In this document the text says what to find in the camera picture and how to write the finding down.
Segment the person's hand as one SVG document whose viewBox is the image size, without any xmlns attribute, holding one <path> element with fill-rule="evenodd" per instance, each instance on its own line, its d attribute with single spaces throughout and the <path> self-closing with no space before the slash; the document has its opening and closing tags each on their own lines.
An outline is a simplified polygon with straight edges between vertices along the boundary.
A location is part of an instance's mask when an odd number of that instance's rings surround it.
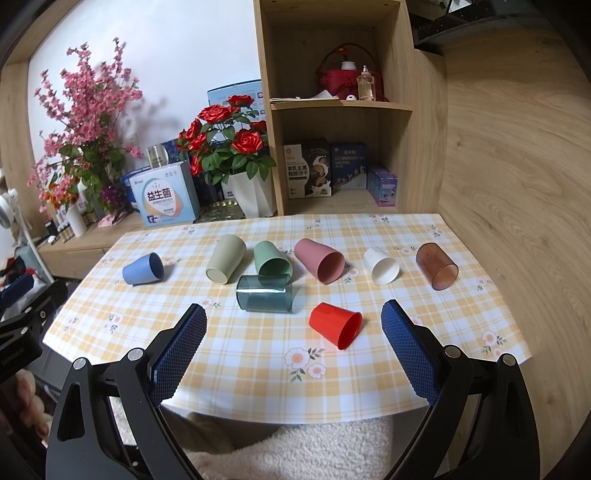
<svg viewBox="0 0 591 480">
<path fill-rule="evenodd" d="M 43 400 L 36 394 L 34 375 L 21 369 L 1 385 L 1 432 L 14 432 L 13 425 L 22 425 L 35 431 L 41 443 L 47 446 L 52 416 L 45 412 Z"/>
</svg>

